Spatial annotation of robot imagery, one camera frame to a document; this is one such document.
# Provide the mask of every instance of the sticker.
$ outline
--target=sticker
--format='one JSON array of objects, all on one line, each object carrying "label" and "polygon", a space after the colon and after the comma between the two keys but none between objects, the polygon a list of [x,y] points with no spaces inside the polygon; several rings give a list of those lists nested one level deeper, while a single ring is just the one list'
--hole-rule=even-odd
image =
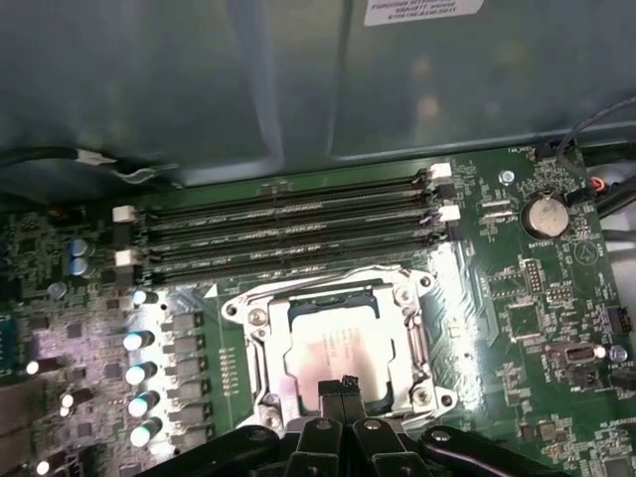
[{"label": "sticker", "polygon": [[473,15],[484,0],[368,0],[365,26]]}]

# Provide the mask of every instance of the gray metal panel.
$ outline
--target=gray metal panel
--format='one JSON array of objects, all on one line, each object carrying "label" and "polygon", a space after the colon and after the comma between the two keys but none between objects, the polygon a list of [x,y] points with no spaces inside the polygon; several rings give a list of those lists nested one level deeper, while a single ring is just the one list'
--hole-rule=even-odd
[{"label": "gray metal panel", "polygon": [[[366,7],[0,0],[0,145],[178,163],[203,184],[560,133],[636,84],[633,0],[485,0],[378,27]],[[44,201],[124,190],[61,161],[2,175]]]}]

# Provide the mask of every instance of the chip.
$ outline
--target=chip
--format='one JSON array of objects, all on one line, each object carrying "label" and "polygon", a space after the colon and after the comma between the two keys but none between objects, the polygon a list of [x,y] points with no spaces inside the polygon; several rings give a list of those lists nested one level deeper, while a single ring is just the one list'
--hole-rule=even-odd
[{"label": "chip", "polygon": [[67,326],[67,338],[81,338],[81,323],[73,323]]},{"label": "chip", "polygon": [[625,458],[606,460],[603,462],[607,477],[632,477],[632,468]]},{"label": "chip", "polygon": [[104,366],[103,376],[107,380],[117,380],[121,378],[121,366],[119,366],[119,363],[110,363]]},{"label": "chip", "polygon": [[135,477],[141,470],[140,464],[122,465],[119,467],[119,477]]},{"label": "chip", "polygon": [[555,440],[557,437],[557,425],[551,420],[548,422],[541,422],[537,426],[537,431],[542,440]]},{"label": "chip", "polygon": [[92,425],[90,422],[78,424],[78,437],[89,437],[92,435]]}]

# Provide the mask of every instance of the black cable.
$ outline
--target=black cable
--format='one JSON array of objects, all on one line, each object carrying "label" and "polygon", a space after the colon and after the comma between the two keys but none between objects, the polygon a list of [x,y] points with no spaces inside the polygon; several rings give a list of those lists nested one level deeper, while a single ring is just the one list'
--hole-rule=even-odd
[{"label": "black cable", "polygon": [[616,214],[617,212],[620,212],[621,210],[625,209],[634,201],[636,201],[636,193],[627,195],[620,201],[614,202],[608,207],[598,211],[598,216],[601,217],[602,219],[605,219],[606,217],[612,216]]},{"label": "black cable", "polygon": [[584,169],[577,167],[575,164],[572,164],[571,162],[569,162],[567,160],[567,158],[563,155],[565,152],[565,148],[567,147],[567,144],[569,144],[569,142],[572,139],[575,139],[576,136],[578,136],[578,134],[580,134],[581,131],[583,131],[584,129],[588,128],[589,126],[591,126],[592,124],[594,124],[595,122],[600,121],[601,119],[627,107],[627,106],[631,106],[632,104],[636,104],[636,96],[631,96],[628,97],[627,99],[623,99],[621,101],[615,102],[613,104],[610,104],[602,109],[600,109],[599,111],[595,112],[594,114],[592,114],[590,117],[588,117],[587,119],[585,119],[584,121],[582,121],[581,123],[579,123],[577,126],[573,127],[572,130],[566,134],[563,139],[560,141],[560,143],[558,144],[558,146],[556,147],[556,159],[560,162],[560,164],[567,169],[568,171],[572,172],[573,174],[575,174],[576,176],[579,177],[587,177],[587,174],[585,172]]},{"label": "black cable", "polygon": [[24,147],[0,151],[0,169],[42,159],[78,159],[78,150],[71,147]]},{"label": "black cable", "polygon": [[636,241],[636,231],[604,230],[603,237],[606,241]]}]

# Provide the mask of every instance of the green circuit board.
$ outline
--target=green circuit board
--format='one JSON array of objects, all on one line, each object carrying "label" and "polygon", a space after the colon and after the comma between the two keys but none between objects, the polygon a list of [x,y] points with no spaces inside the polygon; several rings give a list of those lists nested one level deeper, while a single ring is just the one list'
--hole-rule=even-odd
[{"label": "green circuit board", "polygon": [[[581,160],[577,150],[569,158]],[[446,172],[431,176],[440,164]],[[419,189],[422,174],[430,183]],[[413,187],[417,207],[452,207],[457,216],[423,234]],[[629,472],[636,393],[610,375],[634,366],[636,340],[594,203],[580,191],[584,182],[557,159],[520,147],[11,215],[3,284],[17,291],[3,297],[13,324],[0,317],[0,339],[12,342],[0,348],[0,377],[26,379],[26,358],[3,350],[66,360],[62,372],[41,377],[45,417],[33,424],[31,463],[52,448],[98,444],[96,474],[88,475],[117,476],[231,430],[251,415],[254,394],[243,326],[222,316],[229,300],[262,284],[399,264],[434,277],[420,303],[427,359],[435,383],[457,394],[453,410],[425,425],[477,432],[571,475]],[[524,222],[538,196],[566,209],[557,237],[537,237]],[[113,208],[130,214],[123,229]],[[69,250],[77,238],[94,245],[82,273]],[[122,267],[115,254],[123,251]],[[52,284],[64,296],[54,297]],[[134,306],[134,289],[152,290],[158,301]],[[178,328],[182,316],[196,329]],[[124,350],[125,333],[144,329],[156,330],[152,350]],[[610,360],[615,349],[627,357]],[[168,371],[186,358],[198,360],[198,371],[187,379]],[[123,379],[128,366],[149,360],[159,371],[146,384]],[[195,390],[179,395],[192,383]],[[60,393],[83,387],[93,389],[89,407],[51,418]],[[128,436],[140,419],[126,406],[144,389],[161,393],[153,415],[163,426],[137,448]],[[167,417],[188,403],[205,405],[203,420]]]}]

